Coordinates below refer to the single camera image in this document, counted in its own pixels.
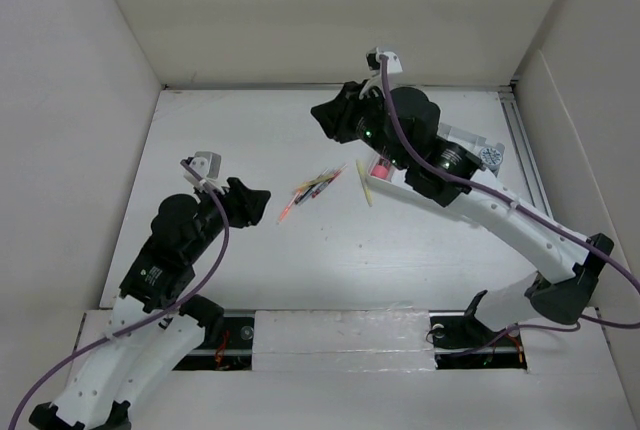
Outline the beige yellow highlighter pen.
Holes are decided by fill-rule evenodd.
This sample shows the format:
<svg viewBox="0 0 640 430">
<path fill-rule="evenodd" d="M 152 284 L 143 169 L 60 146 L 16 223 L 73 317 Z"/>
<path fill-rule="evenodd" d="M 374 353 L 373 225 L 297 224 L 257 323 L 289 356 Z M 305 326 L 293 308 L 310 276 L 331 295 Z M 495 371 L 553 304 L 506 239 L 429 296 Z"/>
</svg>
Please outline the beige yellow highlighter pen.
<svg viewBox="0 0 640 430">
<path fill-rule="evenodd" d="M 360 179 L 360 182 L 361 182 L 361 186 L 362 186 L 362 189 L 363 189 L 363 192 L 364 192 L 364 196 L 365 196 L 366 202 L 367 202 L 369 207 L 372 207 L 373 206 L 373 198 L 372 198 L 372 194 L 371 194 L 371 191 L 369 189 L 368 182 L 367 182 L 367 173 L 366 173 L 365 168 L 364 168 L 364 166 L 363 166 L 363 164 L 362 164 L 362 162 L 360 160 L 356 161 L 356 169 L 357 169 L 357 172 L 358 172 L 358 175 L 359 175 L 359 179 Z"/>
</svg>

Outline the pink capped marker tube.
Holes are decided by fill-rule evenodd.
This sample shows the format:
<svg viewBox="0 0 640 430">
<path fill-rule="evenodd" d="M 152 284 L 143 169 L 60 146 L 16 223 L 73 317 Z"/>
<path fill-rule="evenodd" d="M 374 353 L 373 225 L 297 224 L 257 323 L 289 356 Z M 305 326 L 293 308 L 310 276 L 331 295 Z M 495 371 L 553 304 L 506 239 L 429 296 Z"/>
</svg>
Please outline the pink capped marker tube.
<svg viewBox="0 0 640 430">
<path fill-rule="evenodd" d="M 379 180 L 390 181 L 394 172 L 392 162 L 386 158 L 379 157 L 371 167 L 370 176 Z"/>
</svg>

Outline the white compartment tray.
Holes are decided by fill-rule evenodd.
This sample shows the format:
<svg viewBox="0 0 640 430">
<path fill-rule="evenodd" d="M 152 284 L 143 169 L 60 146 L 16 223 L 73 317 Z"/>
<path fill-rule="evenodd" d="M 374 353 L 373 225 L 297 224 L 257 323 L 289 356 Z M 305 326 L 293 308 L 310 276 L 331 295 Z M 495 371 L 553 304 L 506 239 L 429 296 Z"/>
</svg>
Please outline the white compartment tray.
<svg viewBox="0 0 640 430">
<path fill-rule="evenodd" d="M 480 160 L 481 167 L 488 169 L 479 157 L 479 152 L 483 147 L 496 147 L 502 151 L 503 157 L 505 156 L 505 145 L 503 143 L 488 140 L 486 137 L 460 129 L 458 127 L 440 123 L 438 126 L 437 135 L 441 140 L 448 141 L 448 144 L 446 146 L 447 151 L 445 151 L 445 147 L 442 147 L 441 153 L 445 154 L 444 157 L 429 157 L 427 161 L 436 167 L 440 167 L 443 170 L 448 171 L 449 173 L 453 172 L 455 157 L 464 155 L 465 153 L 469 153 L 475 156 Z M 374 155 L 367 170 L 367 182 L 371 188 L 405 202 L 411 202 L 426 206 L 432 204 L 430 200 L 427 200 L 425 197 L 421 196 L 416 190 L 414 190 L 405 182 L 405 170 L 399 170 L 394 167 L 394 172 L 390 181 L 379 180 L 371 177 L 371 167 L 375 164 L 376 160 L 379 157 L 381 156 L 377 154 Z"/>
</svg>

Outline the blue round jar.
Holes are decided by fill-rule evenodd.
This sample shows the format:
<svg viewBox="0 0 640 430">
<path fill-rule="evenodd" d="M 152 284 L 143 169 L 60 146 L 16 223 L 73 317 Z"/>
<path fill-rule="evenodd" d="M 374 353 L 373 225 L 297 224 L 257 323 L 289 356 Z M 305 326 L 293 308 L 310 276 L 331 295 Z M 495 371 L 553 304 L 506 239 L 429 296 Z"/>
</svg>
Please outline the blue round jar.
<svg viewBox="0 0 640 430">
<path fill-rule="evenodd" d="M 479 152 L 479 157 L 483 164 L 494 174 L 499 172 L 504 161 L 502 151 L 496 147 L 483 147 Z"/>
</svg>

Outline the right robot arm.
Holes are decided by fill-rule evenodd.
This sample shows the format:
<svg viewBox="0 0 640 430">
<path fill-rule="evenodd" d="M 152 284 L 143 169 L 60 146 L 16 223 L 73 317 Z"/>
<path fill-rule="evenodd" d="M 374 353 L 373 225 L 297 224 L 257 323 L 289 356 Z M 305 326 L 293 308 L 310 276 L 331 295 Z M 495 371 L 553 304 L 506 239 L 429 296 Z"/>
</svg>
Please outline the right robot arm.
<svg viewBox="0 0 640 430">
<path fill-rule="evenodd" d="M 563 326 L 583 318 L 612 240 L 567 230 L 519 201 L 479 156 L 439 136 L 440 109 L 424 92 L 366 91 L 347 82 L 310 113 L 327 138 L 362 141 L 404 171 L 416 193 L 484 227 L 533 265 L 534 274 L 474 296 L 462 319 L 468 340 L 486 343 L 498 330 L 536 317 Z"/>
</svg>

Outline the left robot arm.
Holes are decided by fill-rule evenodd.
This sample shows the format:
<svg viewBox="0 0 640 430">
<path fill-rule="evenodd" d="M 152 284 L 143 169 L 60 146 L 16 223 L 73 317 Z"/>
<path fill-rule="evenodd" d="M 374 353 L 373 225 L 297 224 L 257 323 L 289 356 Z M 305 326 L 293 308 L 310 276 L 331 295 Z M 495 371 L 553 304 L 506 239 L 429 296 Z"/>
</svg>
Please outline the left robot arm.
<svg viewBox="0 0 640 430">
<path fill-rule="evenodd" d="M 119 287 L 103 337 L 63 392 L 37 405 L 37 429 L 129 429 L 140 407 L 198 346 L 222 337 L 223 308 L 198 294 L 194 265 L 217 237 L 257 225 L 271 194 L 231 177 L 165 198 Z"/>
</svg>

